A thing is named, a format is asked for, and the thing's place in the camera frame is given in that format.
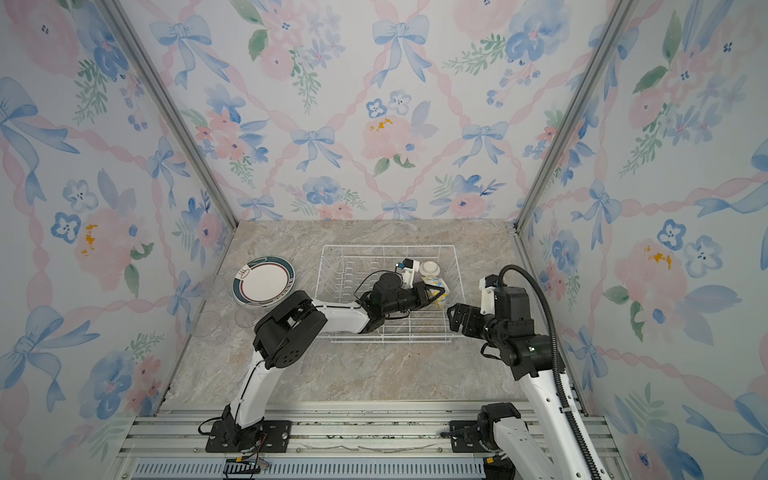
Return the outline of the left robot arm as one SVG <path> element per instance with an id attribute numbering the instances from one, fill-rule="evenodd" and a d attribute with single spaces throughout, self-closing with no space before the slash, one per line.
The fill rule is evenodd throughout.
<path id="1" fill-rule="evenodd" d="M 276 450 L 289 434 L 285 421 L 269 427 L 266 407 L 285 369 L 295 364 L 321 334 L 368 334 L 388 320 L 433 305 L 446 288 L 406 279 L 394 271 L 379 271 L 372 289 L 348 303 L 312 299 L 298 290 L 274 307 L 254 327 L 253 357 L 238 394 L 213 419 L 208 453 L 254 452 L 264 442 Z"/>

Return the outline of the white plate dark underside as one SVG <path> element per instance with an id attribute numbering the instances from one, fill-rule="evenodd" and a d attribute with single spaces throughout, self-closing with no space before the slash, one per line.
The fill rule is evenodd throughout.
<path id="1" fill-rule="evenodd" d="M 279 303 L 293 290 L 295 269 L 286 259 L 264 256 L 241 266 L 232 280 L 232 295 L 243 305 Z"/>

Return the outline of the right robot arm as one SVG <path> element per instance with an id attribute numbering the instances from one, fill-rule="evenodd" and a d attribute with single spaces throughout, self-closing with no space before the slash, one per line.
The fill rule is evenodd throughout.
<path id="1" fill-rule="evenodd" d="M 480 306 L 448 308 L 449 327 L 498 350 L 497 360 L 511 371 L 530 404 L 545 443 L 532 437 L 511 403 L 480 408 L 474 422 L 452 421 L 444 437 L 455 453 L 487 452 L 485 464 L 513 471 L 520 479 L 607 479 L 609 470 L 589 437 L 552 332 L 538 334 L 527 292 L 518 287 L 487 287 Z"/>

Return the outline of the purple striped bowl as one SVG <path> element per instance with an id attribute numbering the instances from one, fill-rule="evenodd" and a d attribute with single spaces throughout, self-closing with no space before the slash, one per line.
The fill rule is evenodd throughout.
<path id="1" fill-rule="evenodd" d="M 420 263 L 419 273 L 422 277 L 437 278 L 440 276 L 441 267 L 434 260 L 426 260 Z"/>

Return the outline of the clear faceted glass back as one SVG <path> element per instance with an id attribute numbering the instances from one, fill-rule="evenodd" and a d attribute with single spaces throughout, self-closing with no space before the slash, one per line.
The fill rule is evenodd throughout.
<path id="1" fill-rule="evenodd" d="M 225 275 L 212 275 L 201 283 L 201 298 L 205 301 L 216 302 L 228 291 L 229 280 Z"/>

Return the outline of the clear faceted glass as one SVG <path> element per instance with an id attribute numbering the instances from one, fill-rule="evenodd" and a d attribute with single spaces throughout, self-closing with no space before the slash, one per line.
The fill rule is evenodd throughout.
<path id="1" fill-rule="evenodd" d="M 229 280 L 225 275 L 212 275 L 201 283 L 201 298 L 205 301 L 216 302 L 228 291 Z"/>
<path id="2" fill-rule="evenodd" d="M 212 335 L 221 325 L 221 316 L 214 311 L 203 311 L 192 323 L 191 335 L 205 338 Z"/>
<path id="3" fill-rule="evenodd" d="M 259 311 L 254 307 L 242 306 L 235 313 L 235 324 L 242 329 L 252 329 L 259 320 Z"/>

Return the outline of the clear faceted glass front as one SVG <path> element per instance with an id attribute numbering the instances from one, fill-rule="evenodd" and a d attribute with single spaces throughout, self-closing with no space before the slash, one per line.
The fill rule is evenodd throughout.
<path id="1" fill-rule="evenodd" d="M 235 324 L 242 329 L 252 329 L 259 320 L 259 311 L 254 307 L 242 306 L 235 313 Z"/>

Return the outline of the blue yellow patterned bowl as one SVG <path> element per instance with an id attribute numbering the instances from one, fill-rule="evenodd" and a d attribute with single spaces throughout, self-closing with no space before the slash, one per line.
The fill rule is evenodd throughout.
<path id="1" fill-rule="evenodd" d="M 437 308 L 444 308 L 450 293 L 446 282 L 439 277 L 423 277 L 422 280 L 425 284 L 427 298 L 432 301 L 432 305 Z"/>

